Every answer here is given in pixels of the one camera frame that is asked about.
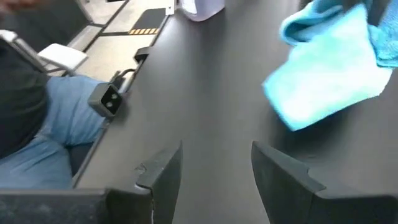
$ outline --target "black desk surface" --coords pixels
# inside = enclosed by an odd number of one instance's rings
[[[129,187],[135,166],[183,140],[174,223],[267,223],[251,168],[258,140],[363,192],[396,191],[396,75],[380,97],[292,133],[261,83],[286,59],[278,28],[299,1],[226,2],[206,22],[169,18],[78,187]]]

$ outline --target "person's leg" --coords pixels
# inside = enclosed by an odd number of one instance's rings
[[[68,152],[37,136],[21,150],[0,159],[0,189],[66,189],[72,186]]]
[[[88,106],[88,98],[99,83],[85,76],[52,77],[50,109],[40,133],[64,146],[93,142],[104,118]]]
[[[95,140],[103,118],[87,103],[99,81],[52,77],[42,129],[26,147],[0,159],[0,188],[67,189],[72,175],[66,145]]]

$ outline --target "black cable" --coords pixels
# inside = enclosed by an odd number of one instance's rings
[[[135,71],[136,70],[133,68],[126,69],[123,72],[116,71],[116,73],[113,75],[113,78],[111,79],[110,83],[112,83],[119,90],[125,80],[124,76],[129,72],[134,73]]]

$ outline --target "cloth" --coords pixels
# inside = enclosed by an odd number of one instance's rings
[[[391,43],[398,26],[390,15],[397,1],[392,0],[379,27],[367,23],[370,4],[344,13],[337,0],[315,0],[282,23],[282,39],[295,47],[262,85],[291,130],[383,91],[398,62],[398,48]]]
[[[47,112],[47,80],[0,39],[0,158],[39,131]]]
[[[97,80],[52,77],[47,83],[49,107],[35,138],[21,150],[0,159],[0,189],[67,189],[72,185],[65,146],[93,142],[103,118],[87,103]]]

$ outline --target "yellow and black stripe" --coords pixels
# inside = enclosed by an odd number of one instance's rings
[[[148,29],[132,29],[129,35],[153,35],[159,32],[159,28],[148,28]]]

